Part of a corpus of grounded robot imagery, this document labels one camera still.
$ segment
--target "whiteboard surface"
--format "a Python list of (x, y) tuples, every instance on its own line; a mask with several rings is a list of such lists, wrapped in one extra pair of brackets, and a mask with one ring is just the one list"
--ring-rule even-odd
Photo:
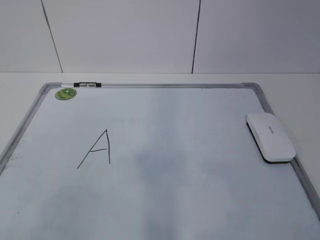
[[(317, 239), (290, 164), (262, 161), (250, 89), (52, 89), (0, 176), (1, 239)], [(92, 152), (108, 129), (106, 151)]]

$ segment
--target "round magnet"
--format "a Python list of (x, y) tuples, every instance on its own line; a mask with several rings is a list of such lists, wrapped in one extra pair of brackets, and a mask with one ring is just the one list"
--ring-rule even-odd
[(64, 88), (56, 92), (55, 98), (58, 100), (69, 100), (77, 95), (77, 91), (73, 88)]

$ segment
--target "panel seam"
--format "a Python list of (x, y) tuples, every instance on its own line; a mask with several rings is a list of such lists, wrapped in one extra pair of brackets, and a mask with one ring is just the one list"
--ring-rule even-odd
[(197, 20), (196, 20), (196, 30), (195, 30), (195, 39), (194, 39), (191, 74), (194, 73), (194, 66), (195, 66), (195, 56), (196, 56), (196, 47), (197, 47), (197, 38), (198, 38), (198, 27), (199, 27), (199, 19), (200, 19), (200, 10), (201, 10), (201, 0), (199, 0), (198, 17), (197, 17)]
[(62, 66), (61, 66), (60, 58), (59, 58), (59, 55), (58, 55), (58, 50), (57, 50), (57, 47), (56, 47), (54, 36), (52, 34), (52, 31), (51, 31), (51, 27), (50, 27), (50, 24), (49, 24), (48, 16), (47, 16), (47, 13), (46, 13), (46, 10), (45, 10), (45, 5), (44, 5), (43, 0), (40, 0), (40, 1), (41, 1), (41, 4), (42, 4), (42, 9), (43, 9), (43, 14), (44, 14), (44, 17), (45, 17), (45, 20), (46, 20), (46, 24), (48, 25), (48, 28), (49, 28), (49, 31), (50, 31), (50, 35), (51, 35), (51, 39), (52, 39), (52, 42), (53, 42), (54, 50), (55, 50), (55, 53), (56, 53), (56, 57), (58, 58), (59, 66), (60, 66), (61, 72), (63, 73), (64, 71), (63, 71)]

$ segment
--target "whiteboard eraser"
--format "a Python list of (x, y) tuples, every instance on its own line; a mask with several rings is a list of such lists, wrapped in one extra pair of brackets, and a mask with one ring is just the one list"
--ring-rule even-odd
[(246, 124), (265, 162), (289, 163), (296, 156), (290, 138), (275, 115), (267, 112), (250, 113), (246, 116)]

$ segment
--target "white wall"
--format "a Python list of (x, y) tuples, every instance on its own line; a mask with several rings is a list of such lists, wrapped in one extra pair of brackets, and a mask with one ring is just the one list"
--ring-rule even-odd
[(320, 72), (319, 9), (319, 0), (202, 0), (194, 72)]
[(0, 72), (61, 72), (40, 0), (1, 0)]
[(198, 0), (43, 3), (63, 72), (191, 72)]
[[(66, 73), (190, 73), (200, 0), (43, 0)], [(319, 0), (201, 0), (194, 73), (319, 73)], [(60, 72), (41, 0), (0, 2), (0, 72)]]

